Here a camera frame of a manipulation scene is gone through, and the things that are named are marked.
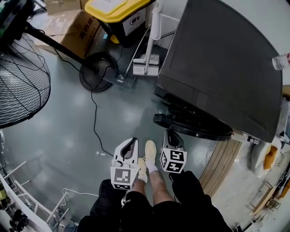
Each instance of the plastic container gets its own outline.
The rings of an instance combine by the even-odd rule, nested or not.
[[[97,18],[113,42],[124,48],[142,38],[146,7],[154,0],[89,0],[85,11]]]
[[[290,53],[274,57],[272,63],[276,70],[290,68]]]

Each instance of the printed label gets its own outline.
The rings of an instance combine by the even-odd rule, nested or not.
[[[91,2],[91,6],[98,10],[108,14],[112,12],[116,7],[126,3],[126,0],[94,0]]]
[[[133,16],[128,18],[123,23],[125,35],[127,36],[130,33],[132,33],[142,23],[144,23],[145,20],[146,20],[146,8],[143,8],[142,10],[139,10],[138,12],[136,12]]]

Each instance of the white sock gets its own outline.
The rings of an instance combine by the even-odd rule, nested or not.
[[[158,168],[155,166],[154,161],[148,160],[148,161],[145,161],[145,164],[148,168],[149,174],[153,171],[158,171]]]
[[[143,180],[145,183],[147,183],[147,181],[148,181],[148,177],[147,177],[147,175],[146,175],[146,176],[145,176],[145,175],[139,175],[139,176],[138,176],[138,179]]]

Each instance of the sticker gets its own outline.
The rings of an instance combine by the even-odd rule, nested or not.
[[[182,169],[182,165],[181,163],[174,163],[174,162],[169,162],[168,167],[167,167],[167,171],[169,172],[177,172],[179,173]]]
[[[114,182],[130,184],[131,170],[130,169],[116,169]]]
[[[139,10],[137,13],[135,13],[133,16],[128,18],[123,23],[125,35],[127,36],[130,33],[132,33],[142,23],[144,23],[145,20],[146,20],[146,8],[143,8],[142,10]]]
[[[170,159],[184,161],[184,154],[182,151],[171,150],[170,151]]]
[[[94,0],[91,2],[91,6],[105,14],[108,14],[125,3],[126,0]]]
[[[118,185],[118,184],[115,184],[115,188],[116,189],[125,189],[125,190],[128,190],[128,189],[130,189],[130,186],[129,185]]]
[[[165,152],[162,153],[162,156],[161,156],[160,160],[161,160],[161,164],[162,164],[163,168],[165,168],[165,165],[167,163],[167,158],[165,156]]]

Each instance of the white wall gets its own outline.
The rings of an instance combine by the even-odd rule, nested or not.
[[[163,13],[180,19],[187,0],[164,0]],[[278,53],[290,52],[290,5],[286,0],[223,0],[251,21],[273,44]],[[162,33],[173,31],[177,23],[163,22]],[[172,37],[159,41],[167,48]],[[290,85],[290,69],[283,71],[283,84]]]

